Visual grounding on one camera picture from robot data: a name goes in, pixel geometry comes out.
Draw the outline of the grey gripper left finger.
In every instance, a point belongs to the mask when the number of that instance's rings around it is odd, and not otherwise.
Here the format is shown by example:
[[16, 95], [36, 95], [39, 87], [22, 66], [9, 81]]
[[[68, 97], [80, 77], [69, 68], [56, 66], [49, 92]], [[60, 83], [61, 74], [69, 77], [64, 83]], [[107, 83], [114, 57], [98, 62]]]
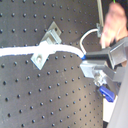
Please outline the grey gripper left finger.
[[115, 72], [108, 67], [105, 61], [83, 61], [80, 68], [87, 78], [95, 78], [96, 76], [113, 78], [115, 75]]

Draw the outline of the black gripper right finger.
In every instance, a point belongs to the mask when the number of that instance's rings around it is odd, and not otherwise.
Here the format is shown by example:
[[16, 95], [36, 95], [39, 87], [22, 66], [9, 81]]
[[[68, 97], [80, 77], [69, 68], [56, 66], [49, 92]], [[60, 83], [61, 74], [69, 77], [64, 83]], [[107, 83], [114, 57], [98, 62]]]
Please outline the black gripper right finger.
[[110, 49], [105, 48], [100, 51], [87, 52], [86, 59], [87, 60], [106, 60], [106, 61], [108, 61], [110, 59]]

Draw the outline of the person's bare hand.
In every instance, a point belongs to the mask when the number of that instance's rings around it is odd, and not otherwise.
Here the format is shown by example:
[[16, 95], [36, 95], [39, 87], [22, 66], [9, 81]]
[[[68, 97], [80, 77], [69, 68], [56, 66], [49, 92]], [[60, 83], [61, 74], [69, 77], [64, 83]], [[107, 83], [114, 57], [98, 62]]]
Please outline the person's bare hand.
[[109, 10], [105, 18], [105, 23], [100, 39], [100, 44], [103, 48], [108, 47], [114, 40], [128, 36], [126, 27], [127, 18], [125, 10], [119, 3], [112, 2], [109, 5]]

